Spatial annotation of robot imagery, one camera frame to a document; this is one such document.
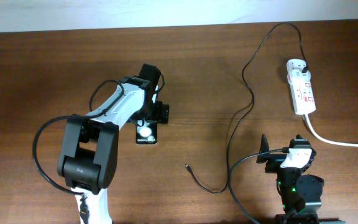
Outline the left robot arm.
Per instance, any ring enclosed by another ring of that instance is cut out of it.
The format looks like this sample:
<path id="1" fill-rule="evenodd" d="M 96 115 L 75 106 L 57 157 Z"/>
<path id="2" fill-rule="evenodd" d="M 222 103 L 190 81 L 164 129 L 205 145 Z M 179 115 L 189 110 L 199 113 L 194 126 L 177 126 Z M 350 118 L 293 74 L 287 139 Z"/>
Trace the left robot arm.
<path id="1" fill-rule="evenodd" d="M 81 223 L 112 223 L 108 186 L 117 167 L 119 130 L 135 124 L 137 144 L 156 144 L 158 124 L 167 124 L 169 106 L 157 99 L 163 78 L 154 65 L 143 64 L 137 76 L 119 80 L 100 107 L 66 123 L 57 173 L 76 192 Z"/>

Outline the black Galaxy smartphone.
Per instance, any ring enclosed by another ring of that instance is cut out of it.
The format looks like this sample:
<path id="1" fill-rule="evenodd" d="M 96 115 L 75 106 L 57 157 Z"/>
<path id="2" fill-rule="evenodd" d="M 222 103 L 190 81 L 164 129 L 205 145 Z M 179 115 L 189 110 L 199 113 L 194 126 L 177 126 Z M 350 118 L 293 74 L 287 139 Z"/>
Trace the black Galaxy smartphone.
<path id="1" fill-rule="evenodd" d="M 157 123 L 138 120 L 136 127 L 136 144 L 156 144 L 157 143 Z"/>

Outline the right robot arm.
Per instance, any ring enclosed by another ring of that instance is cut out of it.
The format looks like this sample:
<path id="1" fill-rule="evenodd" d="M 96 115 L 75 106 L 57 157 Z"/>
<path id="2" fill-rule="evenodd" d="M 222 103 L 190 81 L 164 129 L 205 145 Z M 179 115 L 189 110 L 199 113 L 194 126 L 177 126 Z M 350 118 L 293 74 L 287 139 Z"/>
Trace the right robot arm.
<path id="1" fill-rule="evenodd" d="M 271 150 L 263 134 L 259 152 L 257 163 L 265 164 L 266 173 L 277 175 L 276 189 L 284 213 L 275 215 L 275 223 L 319 223 L 324 179 L 305 174 L 316 156 L 309 141 L 298 134 L 288 147 Z"/>

